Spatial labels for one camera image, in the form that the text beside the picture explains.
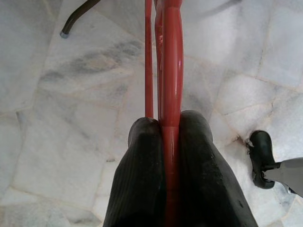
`red metal tube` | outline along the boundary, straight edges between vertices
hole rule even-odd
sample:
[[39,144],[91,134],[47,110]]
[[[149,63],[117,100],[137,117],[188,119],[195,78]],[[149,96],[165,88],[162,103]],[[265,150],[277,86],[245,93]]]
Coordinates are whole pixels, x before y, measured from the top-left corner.
[[152,0],[145,0],[145,116],[153,118]]
[[167,187],[166,227],[179,224],[178,132],[183,87],[183,38],[181,0],[165,0],[163,7],[163,53],[161,127]]

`white marble tile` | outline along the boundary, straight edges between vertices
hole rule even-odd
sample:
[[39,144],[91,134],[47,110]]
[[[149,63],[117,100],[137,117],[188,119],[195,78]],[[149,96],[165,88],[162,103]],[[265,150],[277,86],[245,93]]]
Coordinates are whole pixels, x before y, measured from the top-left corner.
[[227,72],[216,103],[222,114],[230,114],[249,106],[270,103],[276,96],[276,86],[236,72]]
[[185,54],[256,75],[272,1],[184,1]]
[[119,108],[123,103],[130,81],[131,78],[115,80],[70,95],[87,102]]
[[39,198],[35,195],[9,187],[6,190],[3,198],[0,200],[0,206],[11,206],[21,203],[35,203],[38,202],[38,200]]
[[259,77],[288,87],[296,87],[302,79],[303,12],[278,5],[270,23]]
[[243,141],[240,138],[237,140],[233,139],[225,147],[218,148],[218,150],[232,168],[247,199],[248,191],[255,186],[251,179],[250,157]]
[[61,1],[0,2],[0,113],[32,104]]
[[21,137],[22,137],[22,144],[23,144],[23,142],[26,138],[27,126],[31,119],[32,108],[17,111],[16,115],[17,115],[17,119],[18,119],[19,126],[21,129]]
[[237,132],[233,131],[224,117],[213,111],[209,126],[213,134],[214,145],[220,150],[238,137]]
[[238,135],[245,140],[250,134],[259,128],[259,124],[271,115],[273,106],[271,103],[256,104],[242,110],[224,115],[226,121],[235,129]]
[[14,187],[91,208],[117,111],[39,90]]
[[303,2],[301,0],[277,0],[278,6],[284,6],[296,12],[303,12]]
[[114,175],[118,165],[119,162],[115,161],[114,158],[107,159],[102,170],[101,181],[97,191],[97,197],[110,195]]
[[100,220],[90,211],[59,204],[71,227],[97,227]]
[[224,72],[224,67],[185,57],[182,110],[197,110],[209,120]]
[[115,161],[113,158],[109,158],[104,164],[100,185],[96,193],[95,204],[93,207],[94,214],[96,214],[101,221],[104,221],[106,215],[110,191],[118,165],[119,162]]
[[287,98],[274,102],[270,118],[259,128],[270,134],[276,161],[302,157],[303,95],[293,92]]
[[283,223],[281,221],[276,221],[270,225],[268,225],[267,227],[284,227]]
[[144,66],[138,64],[134,71],[134,77],[125,95],[125,103],[119,111],[115,134],[109,149],[110,155],[117,161],[121,160],[128,148],[127,139],[132,124],[138,118],[144,117]]
[[90,211],[40,200],[0,207],[1,227],[97,227],[100,220]]
[[303,205],[295,201],[289,213],[282,219],[285,227],[300,227],[303,222]]
[[144,41],[144,1],[103,0],[95,6],[95,9]]
[[303,205],[303,198],[301,196],[296,196],[296,199],[298,201],[299,204]]
[[0,199],[13,180],[21,143],[16,114],[0,116]]
[[93,213],[103,222],[106,215],[107,205],[109,201],[108,196],[98,196],[95,201]]
[[1,227],[70,227],[68,219],[52,203],[31,203],[0,207]]
[[81,17],[67,39],[59,33],[81,0],[62,4],[39,87],[74,93],[134,73],[143,44],[94,9]]
[[293,198],[281,201],[277,199],[273,190],[264,190],[256,186],[252,186],[247,192],[246,199],[259,227],[266,227],[280,220],[287,214],[293,201]]

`black chair leg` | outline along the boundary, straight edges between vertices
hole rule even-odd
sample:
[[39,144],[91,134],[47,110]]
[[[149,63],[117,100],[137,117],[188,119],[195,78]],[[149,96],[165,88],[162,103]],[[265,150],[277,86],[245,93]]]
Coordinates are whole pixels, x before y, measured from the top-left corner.
[[73,24],[89,9],[95,6],[101,0],[87,0],[84,2],[79,8],[77,8],[67,19],[62,31],[60,32],[60,36],[66,39],[69,34]]

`red bicycle frame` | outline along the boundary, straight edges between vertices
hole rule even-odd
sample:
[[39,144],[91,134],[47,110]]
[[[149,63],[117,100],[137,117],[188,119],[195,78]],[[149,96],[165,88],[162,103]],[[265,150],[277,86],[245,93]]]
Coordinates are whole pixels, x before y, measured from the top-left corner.
[[[167,188],[165,226],[179,224],[178,133],[183,86],[182,0],[154,0],[160,122]],[[152,0],[145,0],[145,116],[153,117]]]

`leg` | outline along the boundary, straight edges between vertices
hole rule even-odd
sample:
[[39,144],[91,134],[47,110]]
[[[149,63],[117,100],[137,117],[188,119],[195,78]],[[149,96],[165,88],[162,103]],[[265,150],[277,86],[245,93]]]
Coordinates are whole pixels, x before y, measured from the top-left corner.
[[79,8],[77,8],[67,19],[62,31],[60,32],[60,36],[66,39],[69,36],[71,27],[79,19],[79,17],[86,13],[90,8],[95,6],[98,2],[100,2],[100,0],[87,0]]
[[182,112],[179,133],[187,226],[257,227],[232,169],[213,144],[205,118],[194,111]]
[[156,227],[166,201],[162,139],[158,122],[137,120],[114,177],[104,227]]

